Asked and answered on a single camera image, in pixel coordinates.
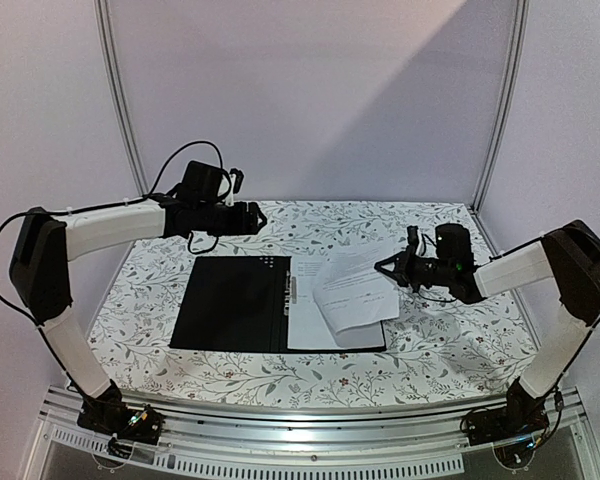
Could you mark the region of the silver folder clip mechanism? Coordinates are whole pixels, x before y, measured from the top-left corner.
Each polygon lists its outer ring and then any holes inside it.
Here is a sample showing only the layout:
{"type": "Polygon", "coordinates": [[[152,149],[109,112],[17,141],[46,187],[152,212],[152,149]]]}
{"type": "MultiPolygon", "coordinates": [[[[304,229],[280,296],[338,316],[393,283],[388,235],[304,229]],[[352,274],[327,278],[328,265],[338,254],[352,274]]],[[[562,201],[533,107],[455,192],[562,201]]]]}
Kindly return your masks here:
{"type": "Polygon", "coordinates": [[[290,271],[286,273],[284,290],[284,314],[289,317],[291,309],[298,302],[298,283],[297,277],[290,271]]]}

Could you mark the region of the white text paper sheet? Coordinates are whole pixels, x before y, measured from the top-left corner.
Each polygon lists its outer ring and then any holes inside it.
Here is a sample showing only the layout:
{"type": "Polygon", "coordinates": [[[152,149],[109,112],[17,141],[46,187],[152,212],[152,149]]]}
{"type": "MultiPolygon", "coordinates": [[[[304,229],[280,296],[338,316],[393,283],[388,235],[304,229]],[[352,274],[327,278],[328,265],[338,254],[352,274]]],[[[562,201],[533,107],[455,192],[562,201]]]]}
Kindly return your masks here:
{"type": "Polygon", "coordinates": [[[296,353],[384,351],[386,340],[380,323],[333,334],[312,293],[313,280],[322,263],[308,256],[291,258],[290,272],[297,277],[298,302],[288,317],[287,349],[296,353]]]}

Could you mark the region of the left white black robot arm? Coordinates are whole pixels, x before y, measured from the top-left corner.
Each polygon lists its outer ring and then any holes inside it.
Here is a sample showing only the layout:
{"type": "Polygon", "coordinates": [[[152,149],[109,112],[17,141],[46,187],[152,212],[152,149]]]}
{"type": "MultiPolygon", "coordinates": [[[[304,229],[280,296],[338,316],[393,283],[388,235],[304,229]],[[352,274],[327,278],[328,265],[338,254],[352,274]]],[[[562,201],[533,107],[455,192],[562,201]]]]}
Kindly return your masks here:
{"type": "Polygon", "coordinates": [[[24,214],[9,278],[52,356],[80,394],[79,427],[117,439],[158,443],[164,417],[150,406],[132,409],[96,359],[72,308],[69,264],[85,255],[137,240],[255,235],[267,223],[255,202],[197,206],[165,195],[52,213],[24,214]]]}

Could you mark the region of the black clip folder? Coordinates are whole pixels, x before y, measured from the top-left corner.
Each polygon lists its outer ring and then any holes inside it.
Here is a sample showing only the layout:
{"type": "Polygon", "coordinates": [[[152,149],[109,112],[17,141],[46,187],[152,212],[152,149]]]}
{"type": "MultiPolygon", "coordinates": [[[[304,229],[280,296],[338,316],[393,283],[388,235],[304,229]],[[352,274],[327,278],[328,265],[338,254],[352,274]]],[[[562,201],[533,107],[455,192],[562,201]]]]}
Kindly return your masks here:
{"type": "Polygon", "coordinates": [[[258,354],[342,353],[287,349],[284,290],[291,258],[197,258],[169,347],[258,354]]]}

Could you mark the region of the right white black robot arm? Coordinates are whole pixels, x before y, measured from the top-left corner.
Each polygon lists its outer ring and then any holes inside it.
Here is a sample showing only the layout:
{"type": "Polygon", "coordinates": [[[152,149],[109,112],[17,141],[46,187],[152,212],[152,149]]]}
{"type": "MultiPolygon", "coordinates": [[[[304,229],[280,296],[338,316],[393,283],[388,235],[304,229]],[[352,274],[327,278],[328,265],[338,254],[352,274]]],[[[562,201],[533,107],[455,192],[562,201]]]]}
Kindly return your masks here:
{"type": "Polygon", "coordinates": [[[407,230],[400,252],[375,263],[398,286],[419,292],[445,287],[451,297],[475,305],[519,287],[551,279],[559,293],[557,320],[540,350],[506,392],[506,404],[474,411],[461,421],[471,445],[528,438],[546,431],[545,401],[600,323],[600,238],[581,220],[540,235],[477,265],[467,228],[446,223],[435,229],[435,256],[424,257],[417,227],[407,230]]]}

